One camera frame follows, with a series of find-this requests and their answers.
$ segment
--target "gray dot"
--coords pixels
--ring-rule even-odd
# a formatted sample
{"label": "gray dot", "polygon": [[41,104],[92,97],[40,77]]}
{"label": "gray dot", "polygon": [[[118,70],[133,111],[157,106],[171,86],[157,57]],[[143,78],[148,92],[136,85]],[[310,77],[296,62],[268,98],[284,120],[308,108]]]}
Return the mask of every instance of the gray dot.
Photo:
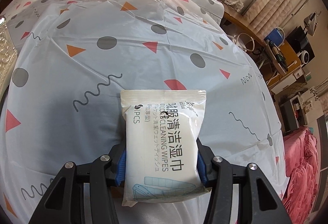
{"label": "gray dot", "polygon": [[199,68],[205,67],[205,61],[199,54],[192,54],[190,56],[190,60],[196,67],[199,67]]}
{"label": "gray dot", "polygon": [[178,7],[177,7],[177,10],[178,10],[178,13],[179,13],[180,15],[184,16],[184,11],[183,11],[182,7],[178,6]]}
{"label": "gray dot", "polygon": [[71,21],[71,19],[69,18],[68,20],[64,21],[62,24],[59,24],[59,25],[57,26],[57,29],[62,29],[62,28],[65,27],[70,21]]}
{"label": "gray dot", "polygon": [[229,44],[225,39],[223,39],[223,38],[221,38],[221,37],[220,37],[220,40],[221,40],[221,42],[224,43],[225,45],[228,45],[228,44]]}
{"label": "gray dot", "polygon": [[157,34],[166,34],[166,29],[159,24],[152,25],[151,30]]}
{"label": "gray dot", "polygon": [[112,49],[115,47],[116,44],[117,39],[111,36],[101,37],[97,41],[97,46],[103,50]]}
{"label": "gray dot", "polygon": [[17,87],[23,87],[27,83],[28,73],[24,68],[16,68],[11,80]]}
{"label": "gray dot", "polygon": [[23,22],[24,22],[24,20],[22,20],[22,21],[19,21],[19,22],[17,23],[17,25],[15,26],[15,28],[18,28],[20,25],[22,25],[22,24],[23,24]]}

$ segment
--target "curtain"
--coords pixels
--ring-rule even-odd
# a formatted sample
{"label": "curtain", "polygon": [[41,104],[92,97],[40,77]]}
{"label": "curtain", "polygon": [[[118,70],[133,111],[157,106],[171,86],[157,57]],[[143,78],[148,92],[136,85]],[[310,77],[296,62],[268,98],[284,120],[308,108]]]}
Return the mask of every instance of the curtain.
{"label": "curtain", "polygon": [[291,13],[299,0],[256,0],[245,13],[249,27],[262,36],[267,36]]}

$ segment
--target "white cord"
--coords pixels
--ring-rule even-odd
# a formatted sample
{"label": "white cord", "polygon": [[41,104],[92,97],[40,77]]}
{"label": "white cord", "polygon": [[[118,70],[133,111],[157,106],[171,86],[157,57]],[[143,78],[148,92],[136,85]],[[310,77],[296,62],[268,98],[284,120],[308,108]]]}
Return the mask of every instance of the white cord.
{"label": "white cord", "polygon": [[244,50],[244,51],[250,51],[250,52],[253,52],[254,49],[255,49],[255,42],[254,42],[254,39],[252,38],[252,36],[249,36],[247,33],[242,32],[242,33],[239,33],[238,35],[233,36],[233,38],[232,38],[232,42],[233,42],[235,45],[237,45],[237,41],[239,40],[239,37],[240,37],[240,35],[242,35],[242,34],[245,34],[245,35],[247,35],[248,37],[251,38],[251,40],[252,40],[252,42],[253,42],[253,48],[252,48],[252,50],[247,49],[246,47],[244,48],[244,47],[240,47],[240,46],[239,46],[239,48],[241,48],[241,49]]}

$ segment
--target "white plastic package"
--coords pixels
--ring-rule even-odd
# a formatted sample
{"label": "white plastic package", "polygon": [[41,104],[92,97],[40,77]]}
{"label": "white plastic package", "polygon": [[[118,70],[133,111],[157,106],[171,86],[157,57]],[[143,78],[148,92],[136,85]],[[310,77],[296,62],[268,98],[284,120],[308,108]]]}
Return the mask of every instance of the white plastic package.
{"label": "white plastic package", "polygon": [[121,91],[127,147],[123,206],[181,202],[206,192],[196,168],[205,102],[200,90]]}

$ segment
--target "blue container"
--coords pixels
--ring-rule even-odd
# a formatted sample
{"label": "blue container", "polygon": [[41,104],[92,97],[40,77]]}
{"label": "blue container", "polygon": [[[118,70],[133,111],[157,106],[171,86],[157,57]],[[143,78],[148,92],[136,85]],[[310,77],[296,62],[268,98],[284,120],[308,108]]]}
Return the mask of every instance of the blue container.
{"label": "blue container", "polygon": [[285,40],[285,33],[282,28],[274,28],[264,40],[272,41],[276,46],[280,46]]}

